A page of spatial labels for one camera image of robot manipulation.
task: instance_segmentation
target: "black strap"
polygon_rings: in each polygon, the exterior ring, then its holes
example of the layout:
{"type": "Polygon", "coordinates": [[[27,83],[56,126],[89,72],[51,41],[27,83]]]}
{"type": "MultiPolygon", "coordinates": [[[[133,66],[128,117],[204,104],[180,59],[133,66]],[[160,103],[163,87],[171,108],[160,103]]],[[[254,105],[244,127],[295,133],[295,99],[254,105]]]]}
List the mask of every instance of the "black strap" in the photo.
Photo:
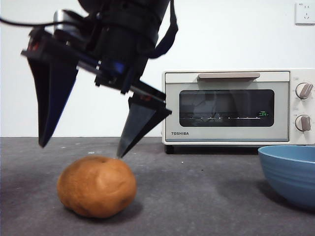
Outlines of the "black strap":
{"type": "Polygon", "coordinates": [[[170,0],[170,10],[171,10],[171,17],[170,17],[170,26],[161,40],[161,42],[157,45],[156,48],[149,51],[142,51],[140,54],[147,56],[148,58],[155,59],[158,58],[168,52],[168,50],[173,46],[175,37],[178,31],[177,26],[177,18],[175,14],[175,7],[174,7],[174,0],[170,0]]]}

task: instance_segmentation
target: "oven foot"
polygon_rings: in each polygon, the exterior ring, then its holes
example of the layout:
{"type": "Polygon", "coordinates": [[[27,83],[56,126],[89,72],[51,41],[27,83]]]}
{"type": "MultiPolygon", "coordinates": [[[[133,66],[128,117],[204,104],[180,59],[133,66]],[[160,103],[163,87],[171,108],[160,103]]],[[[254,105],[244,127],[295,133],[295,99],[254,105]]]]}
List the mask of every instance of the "oven foot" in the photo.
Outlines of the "oven foot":
{"type": "Polygon", "coordinates": [[[166,154],[174,154],[174,146],[173,145],[164,145],[164,151],[166,154]]]}

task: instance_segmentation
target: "brown potato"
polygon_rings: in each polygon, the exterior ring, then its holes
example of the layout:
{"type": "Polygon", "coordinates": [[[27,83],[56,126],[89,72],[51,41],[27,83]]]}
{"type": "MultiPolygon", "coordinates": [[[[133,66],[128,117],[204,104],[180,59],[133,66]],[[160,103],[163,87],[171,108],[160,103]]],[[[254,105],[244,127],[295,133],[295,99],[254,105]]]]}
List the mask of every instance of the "brown potato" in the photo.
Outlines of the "brown potato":
{"type": "Polygon", "coordinates": [[[93,155],[69,165],[59,176],[57,191],[64,206],[77,214],[107,218],[133,201],[137,184],[125,162],[93,155]]]}

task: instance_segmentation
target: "oven handle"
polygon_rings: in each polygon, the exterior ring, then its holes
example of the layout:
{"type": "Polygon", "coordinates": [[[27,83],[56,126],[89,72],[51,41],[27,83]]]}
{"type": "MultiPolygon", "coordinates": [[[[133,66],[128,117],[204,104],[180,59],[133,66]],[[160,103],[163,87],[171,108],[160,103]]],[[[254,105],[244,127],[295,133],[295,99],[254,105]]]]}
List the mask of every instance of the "oven handle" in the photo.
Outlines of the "oven handle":
{"type": "Polygon", "coordinates": [[[198,75],[198,80],[207,82],[249,82],[260,77],[259,73],[226,72],[226,73],[202,73],[198,75]]]}

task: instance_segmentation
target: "white wall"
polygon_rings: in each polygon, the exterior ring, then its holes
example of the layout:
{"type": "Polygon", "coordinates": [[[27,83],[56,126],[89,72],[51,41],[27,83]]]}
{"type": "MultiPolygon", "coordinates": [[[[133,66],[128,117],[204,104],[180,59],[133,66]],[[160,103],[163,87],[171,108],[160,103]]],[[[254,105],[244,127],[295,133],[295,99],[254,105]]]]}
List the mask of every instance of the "white wall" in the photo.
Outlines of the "white wall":
{"type": "MultiPolygon", "coordinates": [[[[294,24],[294,0],[176,0],[180,31],[171,51],[149,61],[143,81],[161,89],[169,69],[315,67],[315,27],[294,24]]],[[[83,13],[77,0],[1,0],[1,15],[51,21],[56,9],[83,13]]],[[[160,35],[166,32],[166,15],[160,35]]],[[[37,101],[25,58],[30,29],[1,25],[1,136],[37,136],[37,101]]],[[[79,72],[55,136],[119,136],[127,97],[79,72]]],[[[160,136],[160,126],[150,136],[160,136]]]]}

